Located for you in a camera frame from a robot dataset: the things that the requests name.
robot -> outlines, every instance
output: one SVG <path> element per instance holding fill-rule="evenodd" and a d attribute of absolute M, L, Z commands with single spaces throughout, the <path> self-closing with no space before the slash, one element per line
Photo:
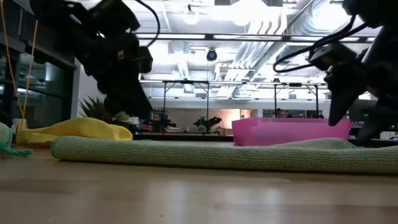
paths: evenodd
<path fill-rule="evenodd" d="M 159 18 L 147 7 L 158 23 Z M 55 30 L 62 44 L 80 61 L 87 75 L 97 81 L 106 94 L 106 110 L 110 114 L 124 111 L 148 118 L 152 107 L 138 76 L 152 68 L 148 46 L 140 46 L 132 33 L 140 27 L 134 13 L 122 0 L 102 0 L 87 10 L 78 2 L 64 0 L 30 0 L 37 20 Z"/>
<path fill-rule="evenodd" d="M 326 72 L 325 82 L 331 91 L 330 126 L 336 125 L 365 91 L 376 96 L 376 106 L 358 133 L 358 144 L 398 122 L 398 20 L 393 13 L 396 6 L 396 1 L 344 0 L 343 9 L 352 16 L 345 28 L 310 47 L 280 58 L 274 64 L 274 71 L 278 73 L 312 66 Z M 362 18 L 364 24 L 352 29 L 356 16 Z M 356 55 L 339 43 L 339 40 L 367 27 L 381 27 L 381 30 L 370 48 L 361 54 Z M 284 60 L 305 52 L 310 52 L 308 65 L 277 69 Z"/>

wooden table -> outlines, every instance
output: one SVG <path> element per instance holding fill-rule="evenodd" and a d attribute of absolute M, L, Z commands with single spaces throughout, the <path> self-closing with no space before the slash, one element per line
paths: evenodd
<path fill-rule="evenodd" d="M 398 178 L 0 161 L 0 223 L 398 223 Z"/>

yellow cloth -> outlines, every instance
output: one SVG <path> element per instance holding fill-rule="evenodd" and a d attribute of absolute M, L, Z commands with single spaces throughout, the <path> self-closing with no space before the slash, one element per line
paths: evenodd
<path fill-rule="evenodd" d="M 16 137 L 18 144 L 49 146 L 59 136 L 131 141 L 131 132 L 122 126 L 105 123 L 94 118 L 74 118 L 47 128 L 23 129 Z"/>

green cloth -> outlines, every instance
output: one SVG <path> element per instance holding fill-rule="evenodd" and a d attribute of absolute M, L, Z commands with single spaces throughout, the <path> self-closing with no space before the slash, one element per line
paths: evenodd
<path fill-rule="evenodd" d="M 30 149 L 15 151 L 11 149 L 11 142 L 12 129 L 8 128 L 3 123 L 0 123 L 0 154 L 27 157 L 33 153 L 33 150 Z"/>
<path fill-rule="evenodd" d="M 51 147 L 64 161 L 289 172 L 398 174 L 398 147 L 358 148 L 341 139 L 268 147 L 232 142 L 109 141 L 65 136 Z"/>

